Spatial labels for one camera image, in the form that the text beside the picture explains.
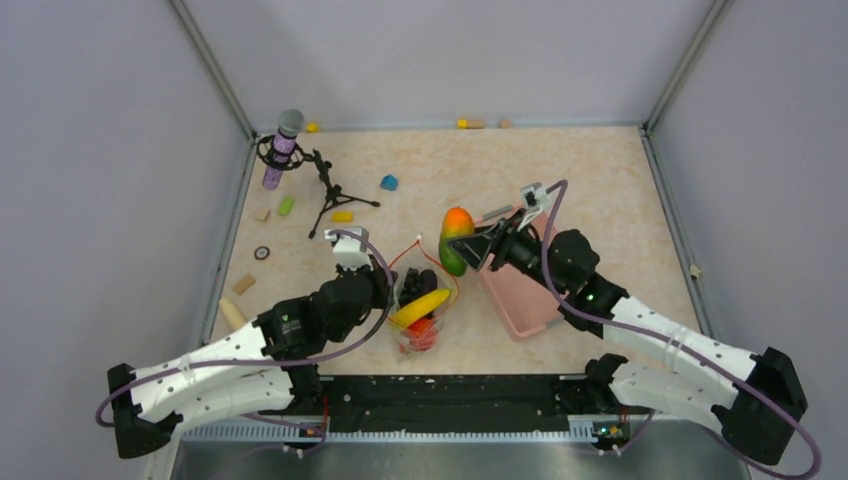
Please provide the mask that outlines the toy mango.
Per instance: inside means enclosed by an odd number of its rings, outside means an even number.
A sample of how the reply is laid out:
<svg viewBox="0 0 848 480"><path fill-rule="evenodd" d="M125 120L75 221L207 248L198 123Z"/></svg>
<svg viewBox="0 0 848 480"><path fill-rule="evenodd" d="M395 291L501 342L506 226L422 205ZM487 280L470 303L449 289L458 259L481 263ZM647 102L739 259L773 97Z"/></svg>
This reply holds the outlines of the toy mango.
<svg viewBox="0 0 848 480"><path fill-rule="evenodd" d="M467 263L448 245L448 240L470 235L474 229L474 221L464 208L453 207L443 218L438 244L439 259L442 267L454 277L465 274Z"/></svg>

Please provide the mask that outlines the toy purple eggplant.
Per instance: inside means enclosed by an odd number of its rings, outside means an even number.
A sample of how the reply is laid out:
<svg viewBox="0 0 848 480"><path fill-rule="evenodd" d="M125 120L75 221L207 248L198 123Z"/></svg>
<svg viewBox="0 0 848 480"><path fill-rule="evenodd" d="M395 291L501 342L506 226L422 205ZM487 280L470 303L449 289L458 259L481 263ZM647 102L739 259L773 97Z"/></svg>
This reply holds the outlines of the toy purple eggplant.
<svg viewBox="0 0 848 480"><path fill-rule="evenodd" d="M439 280L436 272L432 269L424 269L420 272L420 292L426 295L438 288Z"/></svg>

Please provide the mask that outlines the clear orange zip bag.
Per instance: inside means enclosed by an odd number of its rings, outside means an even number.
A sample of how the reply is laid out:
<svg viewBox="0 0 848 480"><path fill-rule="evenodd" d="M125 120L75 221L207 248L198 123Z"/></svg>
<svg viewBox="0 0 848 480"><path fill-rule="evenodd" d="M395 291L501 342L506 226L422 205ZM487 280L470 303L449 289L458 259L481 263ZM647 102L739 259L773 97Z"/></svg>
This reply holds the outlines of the clear orange zip bag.
<svg viewBox="0 0 848 480"><path fill-rule="evenodd" d="M389 328L398 354L411 357L433 351L443 342L459 284L425 248L423 236L389 264L396 275Z"/></svg>

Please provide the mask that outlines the toy banana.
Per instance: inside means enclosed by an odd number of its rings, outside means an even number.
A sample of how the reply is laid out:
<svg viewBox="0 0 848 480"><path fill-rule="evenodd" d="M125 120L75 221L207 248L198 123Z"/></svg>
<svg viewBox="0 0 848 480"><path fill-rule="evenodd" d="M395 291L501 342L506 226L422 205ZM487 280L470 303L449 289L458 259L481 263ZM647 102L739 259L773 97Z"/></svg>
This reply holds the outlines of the toy banana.
<svg viewBox="0 0 848 480"><path fill-rule="evenodd" d="M449 289L436 289L398 309L389 316L389 319L399 328L408 328L414 322L434 312L450 298L450 295Z"/></svg>

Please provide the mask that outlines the pink plastic basket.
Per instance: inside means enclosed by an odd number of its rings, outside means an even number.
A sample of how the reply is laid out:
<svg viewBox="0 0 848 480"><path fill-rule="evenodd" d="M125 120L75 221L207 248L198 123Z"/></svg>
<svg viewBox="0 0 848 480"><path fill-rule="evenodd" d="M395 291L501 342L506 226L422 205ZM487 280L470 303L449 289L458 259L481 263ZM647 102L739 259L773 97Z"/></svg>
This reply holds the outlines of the pink plastic basket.
<svg viewBox="0 0 848 480"><path fill-rule="evenodd" d="M514 342L522 342L563 323L559 303L550 292L515 267L489 268L490 255L479 276L498 318Z"/></svg>

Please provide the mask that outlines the toy black grapes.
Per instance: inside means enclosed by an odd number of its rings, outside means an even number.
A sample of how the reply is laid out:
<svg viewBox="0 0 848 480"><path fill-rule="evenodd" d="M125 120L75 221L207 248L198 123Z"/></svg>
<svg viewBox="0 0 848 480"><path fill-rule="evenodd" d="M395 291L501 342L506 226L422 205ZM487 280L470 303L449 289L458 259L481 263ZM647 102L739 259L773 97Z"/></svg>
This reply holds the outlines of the toy black grapes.
<svg viewBox="0 0 848 480"><path fill-rule="evenodd" d="M398 295L399 305L405 306L422 296L423 283L418 269L409 268Z"/></svg>

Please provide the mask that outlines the toy red tomato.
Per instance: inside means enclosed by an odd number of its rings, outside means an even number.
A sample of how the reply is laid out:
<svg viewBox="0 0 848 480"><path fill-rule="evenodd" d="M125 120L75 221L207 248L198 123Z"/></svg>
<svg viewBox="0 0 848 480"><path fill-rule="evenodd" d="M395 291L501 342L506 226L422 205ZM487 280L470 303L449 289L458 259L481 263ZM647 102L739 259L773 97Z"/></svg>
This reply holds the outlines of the toy red tomato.
<svg viewBox="0 0 848 480"><path fill-rule="evenodd" d="M439 329L429 318L422 318L401 332L405 348L412 352L430 350L438 340Z"/></svg>

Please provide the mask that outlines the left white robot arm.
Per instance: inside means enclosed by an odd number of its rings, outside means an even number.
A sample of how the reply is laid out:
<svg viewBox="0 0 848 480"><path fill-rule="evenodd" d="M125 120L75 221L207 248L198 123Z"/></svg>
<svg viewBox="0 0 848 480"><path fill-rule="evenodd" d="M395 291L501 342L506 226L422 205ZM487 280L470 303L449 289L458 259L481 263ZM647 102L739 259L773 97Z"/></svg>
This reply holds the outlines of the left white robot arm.
<svg viewBox="0 0 848 480"><path fill-rule="evenodd" d="M119 457L146 456L219 420L314 410L325 346L343 342L372 310L387 311L396 279L377 265L339 268L317 291L277 302L221 340L153 367L111 368L108 425Z"/></svg>

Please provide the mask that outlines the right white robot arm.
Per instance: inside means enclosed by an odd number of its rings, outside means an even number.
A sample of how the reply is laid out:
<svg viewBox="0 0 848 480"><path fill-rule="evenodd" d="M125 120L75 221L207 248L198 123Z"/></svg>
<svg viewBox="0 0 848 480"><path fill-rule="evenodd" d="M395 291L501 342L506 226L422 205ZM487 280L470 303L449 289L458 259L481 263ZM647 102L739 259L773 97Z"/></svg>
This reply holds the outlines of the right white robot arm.
<svg viewBox="0 0 848 480"><path fill-rule="evenodd" d="M586 397L600 412L645 407L718 434L751 461L777 465L808 403L791 359L723 344L652 310L595 270L599 255L578 230L549 242L501 219L447 247L471 268L509 265L563 295L559 310L575 329L661 362L655 369L608 353L586 364Z"/></svg>

